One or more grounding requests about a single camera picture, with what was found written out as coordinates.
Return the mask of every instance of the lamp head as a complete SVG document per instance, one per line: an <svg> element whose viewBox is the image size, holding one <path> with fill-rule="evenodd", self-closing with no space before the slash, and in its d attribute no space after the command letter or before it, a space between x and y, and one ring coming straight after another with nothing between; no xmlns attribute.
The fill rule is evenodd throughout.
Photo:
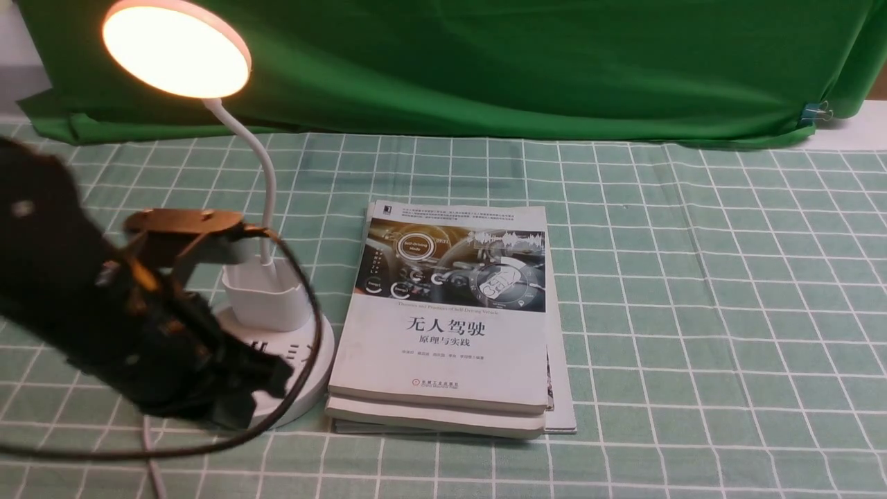
<svg viewBox="0 0 887 499"><path fill-rule="evenodd" d="M247 84L252 67L234 28L185 0L121 0L105 16L102 39L123 69L182 97L232 95Z"/></svg>

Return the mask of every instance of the book cover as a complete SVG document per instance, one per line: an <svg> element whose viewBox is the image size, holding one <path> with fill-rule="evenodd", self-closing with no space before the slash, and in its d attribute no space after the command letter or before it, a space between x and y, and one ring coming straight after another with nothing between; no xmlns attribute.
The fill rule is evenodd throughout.
<svg viewBox="0 0 887 499"><path fill-rule="evenodd" d="M545 209L370 210L330 393L544 412Z"/></svg>
<svg viewBox="0 0 887 499"><path fill-rule="evenodd" d="M546 254L546 280L554 282L550 251ZM340 433L424 433L466 432L486 435L531 439L539 433L575 433L577 430L573 396L569 386L567 359L563 348L561 315L558 310L557 289L546 292L546 337L548 341L548 407L544 421L533 421L527 416L503 417L497 413L472 412L455 417L451 411L436 408L371 402L359 404L348 398L331 396L327 414L337 419L335 428Z"/></svg>

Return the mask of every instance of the grid pattern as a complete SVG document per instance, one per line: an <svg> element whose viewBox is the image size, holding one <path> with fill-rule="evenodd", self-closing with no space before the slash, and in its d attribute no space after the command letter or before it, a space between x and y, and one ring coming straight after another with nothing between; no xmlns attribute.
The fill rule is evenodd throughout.
<svg viewBox="0 0 887 499"><path fill-rule="evenodd" d="M69 147L90 214L119 241L143 207L258 219L263 182L232 138ZM530 443L330 433L321 407L223 455L161 463L171 497L779 497L887 495L887 154L673 145L262 137L275 226L341 329L374 199L545 205L577 435ZM219 269L192 288L219 302ZM133 408L0 326L0 433L137 447ZM161 446L204 441L157 422ZM0 458L0 495L151 497L138 464Z"/></svg>

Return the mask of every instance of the book title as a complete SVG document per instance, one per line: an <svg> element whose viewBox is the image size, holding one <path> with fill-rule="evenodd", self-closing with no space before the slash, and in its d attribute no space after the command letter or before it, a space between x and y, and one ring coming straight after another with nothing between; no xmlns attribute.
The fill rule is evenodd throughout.
<svg viewBox="0 0 887 499"><path fill-rule="evenodd" d="M436 317L430 320L425 317L410 317L406 330L428 333L419 335L419 343L451 346L471 346L471 337L482 337L486 325L481 321L443 321ZM438 336L435 333L453 334L455 337Z"/></svg>

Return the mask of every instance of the book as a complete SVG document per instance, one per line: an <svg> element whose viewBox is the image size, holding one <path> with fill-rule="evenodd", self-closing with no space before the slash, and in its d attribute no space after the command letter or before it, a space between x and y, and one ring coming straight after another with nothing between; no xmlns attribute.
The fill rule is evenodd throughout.
<svg viewBox="0 0 887 499"><path fill-rule="evenodd" d="M551 252L546 249L546 281L554 282ZM327 414L336 417L339 433L422 434L464 432L510 438L532 439L541 432L575 433L576 413L569 386L567 358L563 347L557 289L546 288L546 338L548 363L548 406L544 421L530 417L504 418L497 413L459 412L438 408L353 400L331 395Z"/></svg>
<svg viewBox="0 0 887 499"><path fill-rule="evenodd" d="M545 209L378 201L368 217L330 393L538 421Z"/></svg>

